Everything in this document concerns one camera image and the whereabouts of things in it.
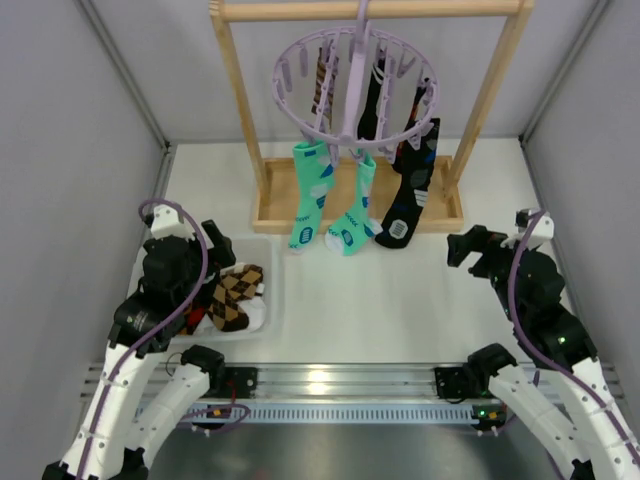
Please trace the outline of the black sport sock grey patches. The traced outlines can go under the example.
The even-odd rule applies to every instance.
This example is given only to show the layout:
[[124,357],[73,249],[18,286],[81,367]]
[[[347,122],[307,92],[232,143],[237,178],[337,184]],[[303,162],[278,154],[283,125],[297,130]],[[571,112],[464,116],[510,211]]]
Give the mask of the black sport sock grey patches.
[[435,170],[440,119],[432,118],[432,123],[418,149],[405,141],[396,151],[393,169],[401,175],[401,183],[382,221],[382,231],[375,237],[375,242],[385,248],[402,249],[409,244],[427,203]]

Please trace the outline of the green sock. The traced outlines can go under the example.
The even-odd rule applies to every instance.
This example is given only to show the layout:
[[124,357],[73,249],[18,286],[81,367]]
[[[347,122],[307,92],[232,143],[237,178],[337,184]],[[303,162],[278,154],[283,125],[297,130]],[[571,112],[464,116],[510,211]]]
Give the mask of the green sock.
[[381,224],[369,216],[376,162],[364,150],[358,154],[354,202],[325,234],[326,246],[341,256],[354,255],[382,232]]
[[325,142],[300,143],[293,148],[299,202],[288,247],[302,252],[320,228],[326,197],[335,185],[334,167]]

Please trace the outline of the purple round clip hanger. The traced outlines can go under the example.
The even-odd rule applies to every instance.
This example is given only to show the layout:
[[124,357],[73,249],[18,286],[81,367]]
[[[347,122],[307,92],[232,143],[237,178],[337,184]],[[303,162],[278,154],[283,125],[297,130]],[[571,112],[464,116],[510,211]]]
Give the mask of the purple round clip hanger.
[[[277,107],[300,130],[307,143],[314,145],[325,142],[333,167],[339,164],[339,149],[347,147],[356,161],[359,150],[376,150],[388,162],[395,160],[397,145],[407,139],[414,149],[420,146],[421,138],[433,127],[432,118],[439,100],[440,87],[435,70],[411,44],[372,27],[368,1],[358,3],[356,24],[318,30],[301,37],[290,45],[277,59],[272,77],[272,95]],[[290,61],[298,56],[299,75],[304,78],[309,73],[308,53],[313,44],[327,48],[330,57],[326,60],[326,77],[322,85],[322,95],[317,113],[303,118],[290,106],[289,95],[293,93],[295,82]],[[378,122],[373,140],[357,138],[357,127],[366,103],[366,96],[375,61],[386,57],[384,82],[377,106]],[[323,112],[328,106],[328,85],[338,57],[338,73],[332,108],[332,122]],[[390,129],[391,107],[394,103],[395,82],[408,74],[413,66],[419,66],[418,83],[429,77],[427,91],[420,101],[416,123],[410,130]]]

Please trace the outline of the brown striped sock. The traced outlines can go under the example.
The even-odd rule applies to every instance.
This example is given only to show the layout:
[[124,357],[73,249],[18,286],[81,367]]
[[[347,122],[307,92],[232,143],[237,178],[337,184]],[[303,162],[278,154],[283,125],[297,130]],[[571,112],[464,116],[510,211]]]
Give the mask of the brown striped sock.
[[[318,59],[316,64],[315,92],[314,92],[314,97],[313,97],[312,107],[311,107],[311,112],[314,114],[317,113],[317,107],[319,106],[319,102],[321,100],[322,85],[324,84],[325,77],[326,77],[326,70],[327,70],[326,60],[328,60],[329,57],[330,57],[330,54],[327,48],[321,47],[319,49]],[[335,91],[335,81],[338,73],[338,63],[339,63],[339,58],[336,57],[334,59],[334,67],[331,72],[331,80],[328,85],[328,94],[327,94],[328,106],[325,108],[323,112],[324,116],[327,118],[329,123],[332,122],[333,98],[334,98],[334,91]]]

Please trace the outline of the red orange argyle sock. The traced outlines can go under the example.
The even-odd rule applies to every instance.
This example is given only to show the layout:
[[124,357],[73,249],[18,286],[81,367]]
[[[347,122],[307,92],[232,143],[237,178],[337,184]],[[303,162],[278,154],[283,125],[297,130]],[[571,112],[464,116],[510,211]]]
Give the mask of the red orange argyle sock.
[[[411,111],[405,125],[405,130],[410,130],[411,128],[414,127],[416,123],[417,115],[418,115],[419,104],[427,91],[429,82],[430,82],[430,78],[424,77],[418,83],[415,94],[414,94]],[[394,160],[394,163],[392,164],[392,168],[396,173],[402,172],[403,154],[404,154],[404,150],[406,148],[407,143],[408,143],[408,140],[405,139],[397,145],[395,160]]]

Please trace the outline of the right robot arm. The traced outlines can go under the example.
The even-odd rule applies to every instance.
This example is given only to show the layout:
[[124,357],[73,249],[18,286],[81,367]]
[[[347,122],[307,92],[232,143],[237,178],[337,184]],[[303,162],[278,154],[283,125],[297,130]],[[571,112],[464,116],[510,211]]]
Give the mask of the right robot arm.
[[486,279],[513,326],[521,350],[560,397],[556,407],[502,345],[470,354],[470,389],[505,404],[536,437],[564,479],[636,479],[639,441],[605,380],[580,320],[561,303],[565,281],[554,260],[522,238],[473,226],[447,238],[447,263],[478,254],[469,272]]

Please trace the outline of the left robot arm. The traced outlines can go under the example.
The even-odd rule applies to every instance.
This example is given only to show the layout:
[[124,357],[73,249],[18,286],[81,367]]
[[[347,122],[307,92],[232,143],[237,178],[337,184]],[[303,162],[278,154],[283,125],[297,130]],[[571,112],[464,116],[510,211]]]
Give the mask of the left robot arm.
[[144,409],[138,408],[155,368],[188,311],[211,292],[223,267],[236,262],[231,240],[212,220],[188,232],[181,219],[148,218],[138,289],[114,314],[105,362],[79,431],[62,459],[45,467],[46,479],[145,479],[169,434],[197,399],[220,391],[222,353],[187,348],[172,379]]

